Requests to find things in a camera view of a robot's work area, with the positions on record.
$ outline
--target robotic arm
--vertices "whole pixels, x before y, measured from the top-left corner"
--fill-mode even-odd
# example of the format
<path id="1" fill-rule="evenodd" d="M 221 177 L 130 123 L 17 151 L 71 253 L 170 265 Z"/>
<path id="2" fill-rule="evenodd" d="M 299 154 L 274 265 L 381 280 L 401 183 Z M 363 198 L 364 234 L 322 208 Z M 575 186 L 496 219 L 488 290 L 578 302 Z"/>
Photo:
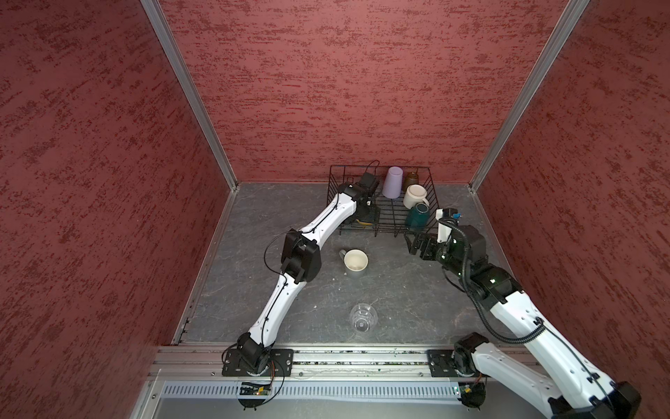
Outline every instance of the robotic arm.
<path id="1" fill-rule="evenodd" d="M 237 341 L 237 349 L 252 373 L 267 367 L 277 331 L 298 292 L 321 268 L 320 248 L 344 221 L 363 219 L 375 211 L 373 195 L 379 181 L 365 173 L 358 182 L 344 183 L 333 201 L 300 231 L 287 233 L 277 285 L 260 317 Z M 457 210 L 437 210 L 437 235 L 406 235 L 410 253 L 437 260 L 460 277 L 486 328 L 497 339 L 523 344 L 551 378 L 507 357 L 482 335 L 473 333 L 454 345 L 452 367 L 461 376 L 482 373 L 497 379 L 533 404 L 548 418 L 632 418 L 639 393 L 627 382 L 615 383 L 589 362 L 540 313 L 522 287 L 504 269 L 488 262 L 486 241 L 472 226 L 458 226 Z M 517 337 L 498 334 L 488 324 L 489 311 Z"/>

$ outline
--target dish rack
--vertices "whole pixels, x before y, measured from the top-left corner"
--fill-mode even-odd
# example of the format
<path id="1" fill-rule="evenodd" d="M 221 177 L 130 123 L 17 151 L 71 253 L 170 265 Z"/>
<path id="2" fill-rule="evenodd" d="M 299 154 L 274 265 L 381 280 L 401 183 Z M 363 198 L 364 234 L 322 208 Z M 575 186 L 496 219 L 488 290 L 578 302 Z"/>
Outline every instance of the dish rack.
<path id="1" fill-rule="evenodd" d="M 403 205 L 405 191 L 403 191 L 400 194 L 400 197 L 396 199 L 388 199 L 381 193 L 389 167 L 390 166 L 330 166 L 330 174 L 328 176 L 328 199 L 326 205 L 330 204 L 335 198 L 339 185 L 345 182 L 357 182 L 366 170 L 375 174 L 379 180 L 379 186 L 373 197 L 375 204 L 379 208 L 379 217 L 375 217 L 375 221 L 369 224 L 360 224 L 356 221 L 351 224 L 342 223 L 338 228 L 340 234 L 342 234 L 342 230 L 360 230 L 370 231 L 371 233 L 374 233 L 375 236 L 377 236 L 378 233 L 393 233 L 393 236 L 396 237 L 398 234 L 407 231 L 405 219 L 407 218 L 409 210 Z M 415 172 L 419 175 L 419 184 L 422 185 L 427 192 L 426 199 L 428 199 L 428 202 L 430 203 L 429 212 L 431 214 L 431 218 L 423 229 L 423 232 L 436 232 L 438 229 L 438 222 L 435 220 L 433 214 L 440 207 L 440 204 L 438 202 L 438 195 L 435 192 L 435 185 L 433 185 L 433 177 L 430 174 L 430 168 L 417 166 L 398 167 L 403 169 L 403 180 L 404 176 L 410 172 Z"/>

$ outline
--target clear glass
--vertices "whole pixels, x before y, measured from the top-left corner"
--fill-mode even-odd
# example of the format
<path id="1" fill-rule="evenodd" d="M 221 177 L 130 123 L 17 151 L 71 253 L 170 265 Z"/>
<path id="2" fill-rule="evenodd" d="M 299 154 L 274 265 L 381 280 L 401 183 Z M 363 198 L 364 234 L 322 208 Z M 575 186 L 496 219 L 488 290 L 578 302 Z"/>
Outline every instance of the clear glass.
<path id="1" fill-rule="evenodd" d="M 377 324 L 377 311 L 370 304 L 359 303 L 354 306 L 349 316 L 351 325 L 356 332 L 367 333 Z"/>

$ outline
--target wall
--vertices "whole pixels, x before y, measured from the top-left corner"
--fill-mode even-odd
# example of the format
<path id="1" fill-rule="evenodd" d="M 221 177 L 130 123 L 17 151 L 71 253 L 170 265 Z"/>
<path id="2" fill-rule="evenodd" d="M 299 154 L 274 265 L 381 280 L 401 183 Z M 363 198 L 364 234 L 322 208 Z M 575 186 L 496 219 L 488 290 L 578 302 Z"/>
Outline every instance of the wall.
<path id="1" fill-rule="evenodd" d="M 470 181 L 566 0 L 163 0 L 236 176 Z"/>
<path id="2" fill-rule="evenodd" d="M 565 335 L 670 400 L 670 3 L 592 0 L 479 195 Z"/>
<path id="3" fill-rule="evenodd" d="M 124 418 L 225 182 L 139 1 L 0 8 L 0 417 Z"/>

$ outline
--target coiled black cable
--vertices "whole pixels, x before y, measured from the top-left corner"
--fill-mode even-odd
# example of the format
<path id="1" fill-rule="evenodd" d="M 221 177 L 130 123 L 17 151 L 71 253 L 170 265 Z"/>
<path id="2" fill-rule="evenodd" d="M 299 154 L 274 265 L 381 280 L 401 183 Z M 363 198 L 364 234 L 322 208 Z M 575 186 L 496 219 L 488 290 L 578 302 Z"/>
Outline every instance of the coiled black cable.
<path id="1" fill-rule="evenodd" d="M 537 328 L 530 332 L 528 335 L 522 336 L 522 337 L 516 337 L 516 338 L 511 338 L 507 336 L 503 336 L 498 331 L 493 329 L 493 326 L 488 322 L 488 319 L 486 318 L 486 315 L 484 313 L 484 307 L 482 307 L 481 303 L 479 303 L 479 300 L 477 297 L 474 295 L 474 292 L 468 287 L 468 279 L 466 278 L 467 273 L 468 273 L 468 253 L 470 252 L 470 242 L 468 240 L 468 236 L 465 235 L 465 232 L 463 230 L 459 229 L 456 226 L 456 222 L 450 222 L 451 220 L 447 220 L 445 223 L 440 220 L 441 224 L 446 225 L 447 227 L 451 228 L 453 231 L 461 234 L 461 237 L 463 237 L 463 262 L 461 264 L 461 274 L 460 277 L 458 278 L 458 281 L 460 282 L 461 287 L 465 291 L 465 293 L 470 297 L 470 300 L 474 304 L 475 309 L 477 310 L 477 315 L 479 316 L 479 319 L 481 319 L 482 323 L 484 323 L 484 327 L 488 330 L 488 332 L 496 339 L 498 339 L 501 342 L 508 343 L 510 345 L 524 345 L 525 343 L 528 343 L 535 338 L 537 338 L 542 332 L 547 330 L 546 326 L 544 325 L 544 322 L 541 318 L 536 317 L 536 323 Z"/>

